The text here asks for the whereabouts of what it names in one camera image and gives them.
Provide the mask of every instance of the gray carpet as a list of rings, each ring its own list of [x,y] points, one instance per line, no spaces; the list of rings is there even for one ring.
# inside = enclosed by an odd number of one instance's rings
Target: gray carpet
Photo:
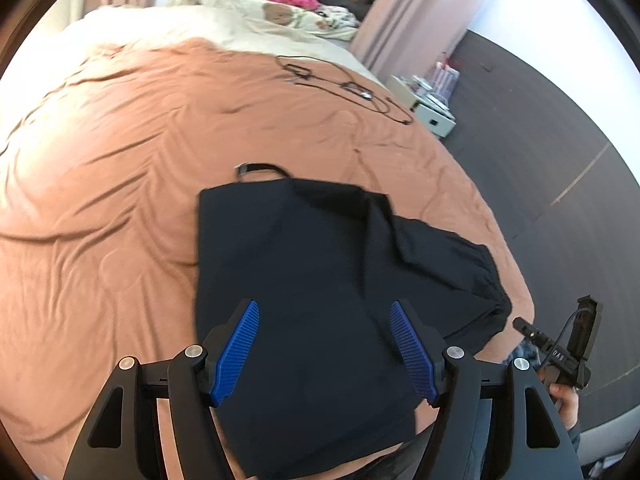
[[[600,129],[560,89],[468,32],[452,56],[458,124],[444,140],[492,208],[555,337],[591,294],[604,304],[581,393],[589,429],[640,404],[640,188]]]

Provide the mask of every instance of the black cable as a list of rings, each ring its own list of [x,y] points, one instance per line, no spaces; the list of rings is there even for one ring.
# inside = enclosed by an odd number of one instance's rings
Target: black cable
[[[551,350],[549,350],[549,352],[546,354],[546,357],[540,363],[540,366],[538,367],[538,370],[542,370],[546,366],[546,364],[549,362],[549,359],[551,359],[551,355],[553,354],[554,350],[558,347],[558,343],[560,342],[560,340],[564,336],[564,333],[566,332],[566,329],[569,326],[569,323],[571,323],[572,320],[574,319],[574,317],[576,317],[580,312],[583,312],[585,310],[590,310],[590,309],[589,309],[589,307],[583,306],[583,307],[580,307],[579,309],[577,309],[575,312],[573,312],[569,316],[569,319],[566,320],[566,323],[564,324],[564,326],[562,327],[562,330],[560,331],[560,335],[554,341],[554,344],[551,347]]]
[[[377,114],[382,114],[387,119],[390,119],[395,123],[404,124],[405,126],[408,126],[409,124],[412,124],[414,122],[414,117],[411,114],[409,114],[406,110],[404,110],[402,107],[400,107],[400,105],[396,104],[389,97],[386,97],[385,98],[386,100],[383,100],[382,98],[378,97],[372,89],[367,88],[366,86],[363,86],[360,83],[358,83],[353,78],[351,73],[348,72],[347,69],[345,69],[344,67],[341,67],[337,63],[334,63],[332,61],[327,61],[324,59],[318,59],[317,57],[311,57],[311,56],[276,56],[275,59],[276,59],[277,65],[281,69],[286,70],[287,72],[290,72],[295,76],[295,78],[287,80],[288,82],[293,83],[294,85],[307,86],[309,88],[317,88],[317,89],[323,90],[331,95],[344,99],[345,101],[348,101],[352,104],[358,105],[364,108],[365,110],[369,110],[370,112],[374,112]],[[283,64],[281,59],[308,59],[308,60],[328,63],[333,67],[337,68],[338,70],[340,70],[345,76],[347,76],[348,81],[334,81],[332,79],[320,77],[314,74],[314,72],[306,66],[297,65],[294,63]],[[365,106],[361,102],[354,101],[353,99],[349,99],[348,97],[344,95],[340,95],[337,92],[329,90],[328,88],[324,88],[323,86],[309,83],[308,81],[312,79],[317,79],[318,81],[323,81],[325,83],[336,85],[337,87],[341,88],[345,92],[350,92],[355,96],[361,99],[364,99],[366,102],[371,103],[371,105],[374,108]],[[379,103],[382,103],[384,107],[380,108]],[[400,110],[407,117],[407,119],[396,119],[395,117],[392,117],[391,116],[392,108],[389,104],[392,104],[395,108]]]

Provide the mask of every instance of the black strap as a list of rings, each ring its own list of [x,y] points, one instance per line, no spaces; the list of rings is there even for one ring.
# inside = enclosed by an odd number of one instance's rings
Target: black strap
[[[242,178],[252,171],[275,171],[284,178],[291,178],[289,171],[284,170],[275,164],[270,164],[268,162],[244,162],[236,166],[236,180],[238,182],[242,182]]]

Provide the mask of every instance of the metal screw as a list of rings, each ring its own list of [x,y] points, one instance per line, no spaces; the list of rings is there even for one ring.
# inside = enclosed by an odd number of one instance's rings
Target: metal screw
[[[450,346],[447,348],[447,355],[452,359],[462,359],[465,355],[465,351],[459,346]]]
[[[136,360],[133,357],[123,357],[120,359],[118,366],[121,370],[129,370],[133,368],[133,365],[136,364]]]
[[[516,357],[513,360],[513,365],[518,369],[518,370],[529,370],[529,361],[527,361],[526,359],[522,358],[522,357]]]
[[[187,349],[184,351],[184,354],[187,357],[198,357],[199,355],[202,354],[202,346],[200,345],[188,346]]]

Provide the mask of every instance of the person's hand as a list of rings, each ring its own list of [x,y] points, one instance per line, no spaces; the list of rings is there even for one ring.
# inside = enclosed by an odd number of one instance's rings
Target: person's hand
[[[544,382],[545,371],[540,370],[538,372],[538,377],[541,381]],[[549,394],[551,394],[551,397],[554,400],[562,400],[562,405],[558,409],[558,413],[560,415],[560,420],[562,420],[562,423],[564,424],[564,427],[567,431],[569,431],[578,423],[578,393],[574,388],[572,388],[571,386],[567,386],[566,384],[552,383],[549,385]]]

